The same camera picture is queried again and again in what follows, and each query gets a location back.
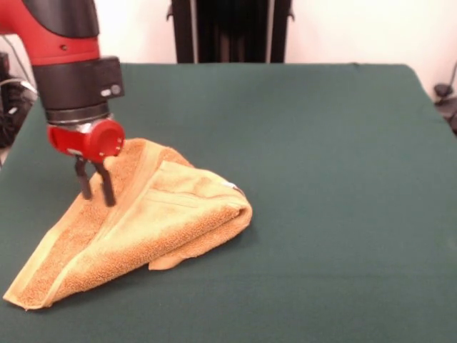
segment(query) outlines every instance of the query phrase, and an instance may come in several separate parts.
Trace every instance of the black stand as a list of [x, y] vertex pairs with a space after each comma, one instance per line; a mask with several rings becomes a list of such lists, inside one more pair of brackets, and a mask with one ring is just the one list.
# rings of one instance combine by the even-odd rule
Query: black stand
[[292, 0], [171, 0], [178, 63], [284, 63]]

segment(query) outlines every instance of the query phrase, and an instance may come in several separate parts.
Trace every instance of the orange towel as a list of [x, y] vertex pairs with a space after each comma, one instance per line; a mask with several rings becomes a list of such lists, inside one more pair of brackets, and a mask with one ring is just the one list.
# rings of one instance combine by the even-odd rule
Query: orange towel
[[251, 221], [240, 190], [171, 148], [130, 139], [106, 165], [117, 205], [105, 207], [95, 174], [94, 198], [78, 195], [6, 291], [6, 301], [40, 309], [145, 264], [169, 269], [227, 242]]

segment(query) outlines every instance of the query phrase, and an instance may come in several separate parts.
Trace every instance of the black cable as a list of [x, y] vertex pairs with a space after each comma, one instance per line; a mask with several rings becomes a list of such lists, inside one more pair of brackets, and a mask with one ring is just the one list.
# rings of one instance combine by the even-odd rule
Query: black cable
[[31, 79], [30, 79], [30, 76], [29, 76], [29, 73], [27, 73], [27, 70], [25, 69], [24, 65], [22, 64], [22, 61], [21, 59], [19, 58], [19, 55], [16, 51], [16, 48], [14, 47], [14, 45], [11, 43], [11, 41], [9, 39], [6, 38], [6, 36], [2, 36], [3, 40], [9, 45], [9, 47], [11, 48], [11, 50], [13, 50], [13, 54], [14, 56], [16, 57], [16, 60], [17, 60], [17, 63], [19, 64], [19, 66], [21, 67], [22, 69], [22, 72], [24, 73], [24, 76], [26, 77], [27, 81], [31, 84]]
[[454, 83], [454, 79], [456, 78], [456, 72], [457, 72], [457, 62], [454, 64], [454, 69], [452, 71], [451, 80], [449, 81], [449, 86], [452, 86], [452, 84]]

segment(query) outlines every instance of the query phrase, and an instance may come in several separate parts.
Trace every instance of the towel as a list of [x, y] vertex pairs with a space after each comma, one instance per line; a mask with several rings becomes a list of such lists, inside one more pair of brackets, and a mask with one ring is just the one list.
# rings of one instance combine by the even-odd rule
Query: towel
[[24, 309], [50, 307], [139, 267], [170, 269], [242, 232], [253, 210], [228, 180], [197, 169], [171, 147], [129, 139], [106, 159], [117, 204], [106, 207], [101, 177], [93, 199], [79, 194], [4, 295]]

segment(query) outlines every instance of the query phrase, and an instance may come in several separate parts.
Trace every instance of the green table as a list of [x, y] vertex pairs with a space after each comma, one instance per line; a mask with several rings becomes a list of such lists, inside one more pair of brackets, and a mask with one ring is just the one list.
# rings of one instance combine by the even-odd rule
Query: green table
[[[405, 66], [123, 65], [128, 137], [238, 184], [252, 225], [167, 272], [52, 308], [0, 342], [457, 342], [457, 141]], [[0, 288], [79, 191], [37, 104], [0, 173]]]

